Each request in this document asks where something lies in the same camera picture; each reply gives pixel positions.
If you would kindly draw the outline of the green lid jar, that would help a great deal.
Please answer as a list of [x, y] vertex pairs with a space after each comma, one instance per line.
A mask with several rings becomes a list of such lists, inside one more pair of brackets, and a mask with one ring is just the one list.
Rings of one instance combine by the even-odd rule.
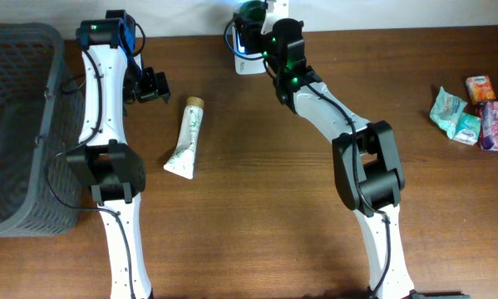
[[249, 0], [239, 7], [238, 13], [243, 17], [256, 22], [262, 22], [265, 19], [267, 3], [259, 0]]

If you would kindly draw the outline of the white floral tube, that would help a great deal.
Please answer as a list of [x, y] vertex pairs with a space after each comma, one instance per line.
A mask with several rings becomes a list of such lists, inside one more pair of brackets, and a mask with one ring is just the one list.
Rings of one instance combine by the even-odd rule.
[[194, 178], [195, 157], [204, 116], [205, 102], [196, 96], [186, 100], [175, 150], [164, 164], [164, 170], [185, 179]]

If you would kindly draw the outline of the teal wet wipes pack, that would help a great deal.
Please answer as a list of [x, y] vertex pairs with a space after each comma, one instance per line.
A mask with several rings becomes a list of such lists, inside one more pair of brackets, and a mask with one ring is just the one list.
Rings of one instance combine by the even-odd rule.
[[462, 98], [446, 92], [444, 87], [441, 86], [429, 116], [452, 140], [456, 134], [457, 123], [466, 106], [467, 103]]

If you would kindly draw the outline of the orange small tissue pack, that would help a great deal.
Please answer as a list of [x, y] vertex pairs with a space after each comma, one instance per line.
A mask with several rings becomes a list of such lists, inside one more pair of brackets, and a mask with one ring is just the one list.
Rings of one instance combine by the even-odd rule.
[[496, 100], [496, 94], [489, 76], [472, 76], [466, 78], [466, 88], [474, 105]]

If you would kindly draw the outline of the small teal gum box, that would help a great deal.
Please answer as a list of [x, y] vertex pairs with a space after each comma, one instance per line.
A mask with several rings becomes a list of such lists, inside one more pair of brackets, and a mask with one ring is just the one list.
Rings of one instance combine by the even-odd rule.
[[481, 118], [462, 113], [456, 125], [453, 140], [465, 145], [475, 145], [481, 132]]

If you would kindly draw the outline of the red purple tissue pack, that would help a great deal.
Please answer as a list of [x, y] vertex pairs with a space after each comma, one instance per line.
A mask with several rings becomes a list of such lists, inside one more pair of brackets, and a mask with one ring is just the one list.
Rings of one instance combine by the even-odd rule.
[[489, 101], [477, 108], [481, 118], [479, 145], [485, 151], [498, 151], [498, 101]]

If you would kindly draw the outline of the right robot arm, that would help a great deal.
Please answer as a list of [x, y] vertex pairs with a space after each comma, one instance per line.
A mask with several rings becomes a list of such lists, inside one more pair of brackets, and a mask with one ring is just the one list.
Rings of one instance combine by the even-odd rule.
[[229, 27], [244, 47], [231, 47], [234, 55], [263, 62], [279, 101], [331, 143], [338, 197], [355, 214], [367, 251], [369, 297], [411, 297], [399, 228], [405, 176], [392, 127], [362, 118], [332, 95], [308, 64], [303, 22], [271, 21], [262, 7], [248, 7], [234, 13]]

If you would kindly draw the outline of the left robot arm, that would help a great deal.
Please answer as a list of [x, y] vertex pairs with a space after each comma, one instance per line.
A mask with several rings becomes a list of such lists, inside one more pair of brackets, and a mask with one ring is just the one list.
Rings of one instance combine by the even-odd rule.
[[146, 67], [136, 34], [141, 27], [124, 10], [86, 20], [76, 30], [85, 67], [85, 115], [78, 144], [66, 161], [90, 190], [101, 215], [111, 264], [111, 297], [153, 296], [141, 244], [140, 205], [145, 166], [127, 144], [127, 102], [170, 99], [165, 74]]

